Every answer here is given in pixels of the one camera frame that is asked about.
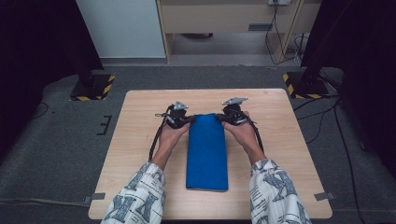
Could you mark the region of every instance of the hand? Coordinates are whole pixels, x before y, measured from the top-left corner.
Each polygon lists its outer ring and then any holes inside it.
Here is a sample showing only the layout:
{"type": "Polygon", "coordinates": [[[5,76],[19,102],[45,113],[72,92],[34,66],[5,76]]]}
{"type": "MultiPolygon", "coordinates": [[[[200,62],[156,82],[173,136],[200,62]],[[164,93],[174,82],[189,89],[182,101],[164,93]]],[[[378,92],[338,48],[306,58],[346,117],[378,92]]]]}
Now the hand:
{"type": "Polygon", "coordinates": [[[176,146],[181,135],[189,128],[189,123],[179,129],[173,129],[165,123],[160,134],[160,145],[151,162],[157,164],[162,170],[165,170],[166,163],[168,163],[169,157],[172,154],[172,149],[176,146]]]}
{"type": "Polygon", "coordinates": [[[222,122],[225,130],[229,131],[235,140],[244,148],[250,163],[253,165],[256,161],[266,159],[264,152],[259,146],[253,127],[245,122],[238,126],[233,126],[227,122],[222,122]]]}

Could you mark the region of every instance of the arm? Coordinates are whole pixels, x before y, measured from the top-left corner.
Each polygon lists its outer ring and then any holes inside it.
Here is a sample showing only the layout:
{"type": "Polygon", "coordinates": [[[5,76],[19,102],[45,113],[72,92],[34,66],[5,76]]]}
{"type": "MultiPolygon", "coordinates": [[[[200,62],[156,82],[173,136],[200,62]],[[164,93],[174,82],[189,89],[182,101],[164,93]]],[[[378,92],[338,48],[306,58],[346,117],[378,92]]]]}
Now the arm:
{"type": "Polygon", "coordinates": [[[253,127],[248,123],[233,126],[225,122],[223,126],[243,147],[252,165],[249,182],[252,223],[311,223],[289,175],[266,158],[253,127]]]}
{"type": "Polygon", "coordinates": [[[103,224],[161,223],[165,201],[163,170],[178,139],[189,129],[163,126],[159,146],[151,162],[146,162],[107,208],[103,224]]]}

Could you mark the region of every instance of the patterned sleeve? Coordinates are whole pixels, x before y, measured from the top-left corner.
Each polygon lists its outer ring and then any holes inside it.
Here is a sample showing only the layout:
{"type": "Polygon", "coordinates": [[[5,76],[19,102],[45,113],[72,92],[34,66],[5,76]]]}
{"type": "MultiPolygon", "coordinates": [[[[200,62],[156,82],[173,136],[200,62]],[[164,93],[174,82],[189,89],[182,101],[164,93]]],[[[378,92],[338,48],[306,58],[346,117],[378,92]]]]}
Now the patterned sleeve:
{"type": "Polygon", "coordinates": [[[274,161],[257,161],[249,183],[252,223],[311,223],[289,175],[274,161]]]}
{"type": "Polygon", "coordinates": [[[102,224],[161,223],[165,177],[154,163],[145,163],[107,208],[102,224]]]}

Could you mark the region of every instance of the blue cushion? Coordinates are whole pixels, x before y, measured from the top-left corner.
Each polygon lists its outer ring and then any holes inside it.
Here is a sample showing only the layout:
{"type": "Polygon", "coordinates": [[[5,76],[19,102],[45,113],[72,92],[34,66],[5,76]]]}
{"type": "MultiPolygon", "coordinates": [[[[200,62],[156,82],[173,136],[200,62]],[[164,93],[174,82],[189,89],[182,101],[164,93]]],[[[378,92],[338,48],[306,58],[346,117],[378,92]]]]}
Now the blue cushion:
{"type": "Polygon", "coordinates": [[[195,115],[189,130],[187,189],[228,189],[224,128],[215,114],[195,115]]]}

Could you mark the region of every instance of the yellow and black hazard tape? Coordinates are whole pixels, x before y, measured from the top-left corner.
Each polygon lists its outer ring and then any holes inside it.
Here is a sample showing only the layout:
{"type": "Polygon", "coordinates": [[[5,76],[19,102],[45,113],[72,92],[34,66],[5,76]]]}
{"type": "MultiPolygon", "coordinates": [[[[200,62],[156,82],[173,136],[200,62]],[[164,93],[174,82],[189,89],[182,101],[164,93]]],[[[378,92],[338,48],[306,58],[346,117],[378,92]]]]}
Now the yellow and black hazard tape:
{"type": "Polygon", "coordinates": [[[111,85],[113,85],[113,80],[116,76],[110,76],[108,78],[108,82],[106,84],[106,87],[103,90],[103,93],[101,95],[97,96],[76,96],[76,97],[70,97],[71,101],[90,101],[90,100],[105,100],[108,92],[111,89],[111,85]]]}
{"type": "Polygon", "coordinates": [[[296,94],[294,92],[294,88],[290,82],[288,74],[283,74],[283,80],[285,81],[286,86],[288,87],[288,91],[291,99],[318,99],[322,97],[328,97],[327,94],[296,94]]]}

